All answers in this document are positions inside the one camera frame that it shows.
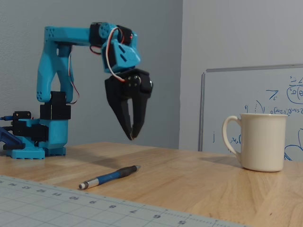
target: whiteboard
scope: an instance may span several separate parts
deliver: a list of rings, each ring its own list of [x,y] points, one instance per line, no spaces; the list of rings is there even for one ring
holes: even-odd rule
[[[285,160],[303,161],[303,65],[207,70],[202,82],[202,151],[230,154],[222,139],[222,124],[230,115],[287,114]],[[227,137],[240,152],[236,122],[228,125]]]

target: mug handle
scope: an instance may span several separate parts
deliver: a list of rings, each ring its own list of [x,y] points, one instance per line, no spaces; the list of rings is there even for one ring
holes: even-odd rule
[[[228,139],[227,139],[227,133],[226,133],[226,129],[227,129],[227,125],[229,122],[231,121],[235,121],[236,123],[238,123],[238,125],[241,127],[241,119],[239,119],[236,116],[229,116],[228,118],[225,119],[223,126],[222,126],[222,137],[223,137],[223,142],[226,145],[226,147],[237,157],[237,160],[241,163],[241,153],[239,153],[238,151],[236,151],[231,144],[229,143]]]

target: white wall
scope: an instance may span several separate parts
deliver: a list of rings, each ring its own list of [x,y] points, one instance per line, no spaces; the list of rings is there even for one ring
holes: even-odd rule
[[[184,0],[179,148],[198,148],[206,69],[291,63],[303,63],[302,0]]]

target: blue pencil grip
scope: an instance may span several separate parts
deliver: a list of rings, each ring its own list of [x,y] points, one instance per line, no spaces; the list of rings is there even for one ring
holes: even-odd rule
[[[106,183],[106,182],[118,179],[118,178],[120,178],[120,176],[121,176],[120,172],[113,172],[111,174],[99,176],[99,177],[97,177],[97,179],[98,179],[99,185],[100,185],[100,184],[103,184],[103,183]]]

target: whiteboard frame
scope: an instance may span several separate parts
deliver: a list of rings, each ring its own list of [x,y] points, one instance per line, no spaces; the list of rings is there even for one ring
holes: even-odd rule
[[[303,64],[248,66],[248,67],[235,67],[235,68],[217,68],[217,69],[207,69],[206,72],[232,72],[232,71],[248,71],[248,70],[276,70],[276,69],[291,69],[291,68],[303,68]],[[205,73],[203,73],[202,77],[201,77],[201,97],[200,97],[198,151],[202,151],[203,150],[204,99],[205,99]]]

